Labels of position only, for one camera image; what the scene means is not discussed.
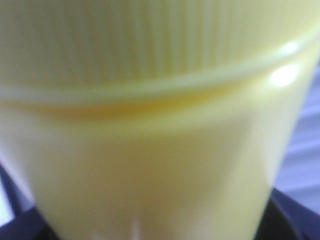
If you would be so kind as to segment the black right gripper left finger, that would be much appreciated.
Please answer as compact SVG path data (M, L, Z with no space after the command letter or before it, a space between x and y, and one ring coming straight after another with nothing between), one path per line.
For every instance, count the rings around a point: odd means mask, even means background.
M8 197L9 207L13 213L13 219L0 227L0 238L2 240L57 240L57 235L36 207L33 206L28 210L22 207L21 192L2 166L0 181L3 183L4 193Z

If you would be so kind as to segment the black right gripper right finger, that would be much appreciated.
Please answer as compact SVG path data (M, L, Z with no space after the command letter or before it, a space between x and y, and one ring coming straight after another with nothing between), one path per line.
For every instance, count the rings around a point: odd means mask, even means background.
M256 240L318 240L320 215L274 188L254 238Z

